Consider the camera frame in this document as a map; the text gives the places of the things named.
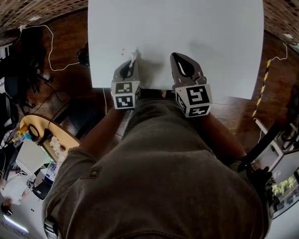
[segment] white cable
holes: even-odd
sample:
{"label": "white cable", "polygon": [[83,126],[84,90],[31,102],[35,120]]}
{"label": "white cable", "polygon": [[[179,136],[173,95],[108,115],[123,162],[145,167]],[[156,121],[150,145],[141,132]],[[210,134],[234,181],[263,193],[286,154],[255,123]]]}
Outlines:
{"label": "white cable", "polygon": [[[39,25],[39,26],[45,26],[45,27],[47,27],[47,29],[49,29],[50,33],[52,34],[51,51],[50,51],[49,56],[48,56],[49,65],[50,65],[50,68],[51,68],[52,71],[63,71],[63,70],[66,69],[68,66],[80,64],[80,62],[77,62],[77,63],[69,64],[69,65],[67,65],[66,67],[64,67],[63,69],[57,69],[57,70],[52,69],[51,61],[50,61],[50,56],[51,56],[51,53],[52,53],[52,51],[53,51],[53,38],[54,38],[54,34],[52,33],[51,29],[50,29],[47,25]],[[24,29],[28,29],[28,28],[32,28],[32,27],[39,27],[39,26],[30,26],[30,27],[26,27],[26,28],[24,28]]]}
{"label": "white cable", "polygon": [[104,95],[104,101],[105,101],[105,115],[108,113],[107,111],[107,104],[106,104],[106,97],[105,97],[105,92],[104,92],[104,88],[103,89],[103,95]]}
{"label": "white cable", "polygon": [[262,130],[260,130],[259,140],[258,140],[258,142],[257,142],[257,143],[259,143],[259,142],[260,142],[260,139],[261,139],[261,133],[262,133]]}
{"label": "white cable", "polygon": [[15,45],[16,45],[17,42],[19,42],[19,40],[20,40],[20,38],[21,38],[21,35],[22,35],[22,31],[20,32],[20,35],[19,35],[18,40],[14,43],[14,45],[11,47],[11,49],[12,49],[13,47],[15,47]]}
{"label": "white cable", "polygon": [[271,61],[273,61],[275,58],[278,58],[279,60],[284,60],[288,58],[288,49],[287,49],[287,45],[284,44],[284,46],[286,47],[286,57],[285,58],[279,58],[279,57],[274,57]]}

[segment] black cable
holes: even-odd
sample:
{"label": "black cable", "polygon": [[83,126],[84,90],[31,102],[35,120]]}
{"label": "black cable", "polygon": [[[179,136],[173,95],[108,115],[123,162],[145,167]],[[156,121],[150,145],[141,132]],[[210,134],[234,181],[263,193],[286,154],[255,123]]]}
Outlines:
{"label": "black cable", "polygon": [[46,100],[44,100],[43,101],[43,103],[39,106],[39,108],[38,109],[36,109],[33,113],[31,113],[31,114],[34,114],[34,113],[36,113],[40,108],[41,108],[41,106],[52,96],[54,94],[54,92],[52,91],[52,93],[51,93],[51,95],[49,95],[48,97],[47,97],[47,99]]}
{"label": "black cable", "polygon": [[69,104],[69,102],[70,102],[70,100],[64,105],[64,106],[62,106],[57,112],[56,112],[56,114],[50,119],[50,121],[49,121],[49,124],[48,124],[48,129],[49,129],[49,126],[50,126],[50,123],[51,123],[51,121],[54,119],[54,117],[66,106],[66,105],[68,105]]}
{"label": "black cable", "polygon": [[85,91],[82,91],[81,93],[79,93],[79,94],[77,94],[75,97],[73,97],[73,98],[70,98],[69,99],[69,101],[64,105],[64,106],[62,106],[57,112],[56,112],[56,114],[50,119],[50,121],[49,121],[49,124],[48,124],[48,129],[49,129],[49,126],[50,126],[50,123],[51,123],[51,121],[54,119],[54,117],[66,106],[66,105],[68,105],[69,103],[70,103],[70,101],[71,100],[73,100],[73,99],[76,99],[77,97],[79,97],[79,96],[81,96],[81,95],[83,95],[83,94],[85,94],[86,92],[88,92],[90,89],[88,89],[88,90],[85,90]]}
{"label": "black cable", "polygon": [[12,130],[12,131],[10,132],[8,138],[6,139],[6,141],[5,141],[5,143],[4,143],[4,146],[5,146],[5,147],[6,147],[7,144],[9,143],[9,138],[10,138],[10,136],[11,136],[11,134],[12,134],[13,132],[14,132],[14,130]]}
{"label": "black cable", "polygon": [[58,99],[61,103],[63,103],[63,102],[65,101],[65,100],[63,100],[63,101],[60,100],[58,94],[56,93],[56,90],[55,90],[50,84],[48,84],[47,82],[44,82],[44,83],[45,83],[46,85],[48,85],[48,86],[53,90],[53,92],[55,93],[57,99]]}

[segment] brown shirt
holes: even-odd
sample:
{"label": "brown shirt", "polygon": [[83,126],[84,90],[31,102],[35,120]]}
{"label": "brown shirt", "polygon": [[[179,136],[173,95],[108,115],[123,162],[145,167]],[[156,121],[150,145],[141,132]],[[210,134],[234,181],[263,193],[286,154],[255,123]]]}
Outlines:
{"label": "brown shirt", "polygon": [[140,100],[122,141],[102,159],[70,150],[44,205],[64,239],[266,233],[253,186],[216,159],[168,100]]}

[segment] yellow and black tape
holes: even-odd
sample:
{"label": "yellow and black tape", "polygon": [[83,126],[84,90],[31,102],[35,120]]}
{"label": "yellow and black tape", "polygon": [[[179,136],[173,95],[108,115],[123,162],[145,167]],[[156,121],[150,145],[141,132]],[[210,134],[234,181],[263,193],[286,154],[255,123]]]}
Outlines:
{"label": "yellow and black tape", "polygon": [[271,59],[269,59],[269,60],[267,61],[267,68],[266,68],[266,73],[265,73],[265,78],[264,78],[263,87],[261,88],[260,95],[259,95],[259,98],[258,98],[258,101],[257,101],[257,104],[256,104],[256,108],[255,108],[255,110],[254,110],[254,112],[253,112],[252,118],[256,115],[258,105],[260,104],[260,102],[261,102],[261,98],[263,97],[263,92],[265,91],[266,80],[267,80],[267,78],[268,78],[268,72],[269,72],[270,62],[271,62]]}

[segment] person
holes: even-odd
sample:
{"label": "person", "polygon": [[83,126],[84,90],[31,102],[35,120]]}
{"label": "person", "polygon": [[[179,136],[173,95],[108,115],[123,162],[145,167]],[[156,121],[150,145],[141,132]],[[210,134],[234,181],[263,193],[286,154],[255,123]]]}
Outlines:
{"label": "person", "polygon": [[12,205],[20,205],[30,193],[27,186],[30,176],[16,166],[9,172],[6,181],[3,178],[4,176],[0,179],[0,192],[3,196],[1,210],[5,215],[11,216],[13,214]]}
{"label": "person", "polygon": [[212,114],[187,119],[175,100],[143,96],[114,149],[124,112],[111,109],[69,150],[43,208],[61,237],[264,238],[238,139]]}

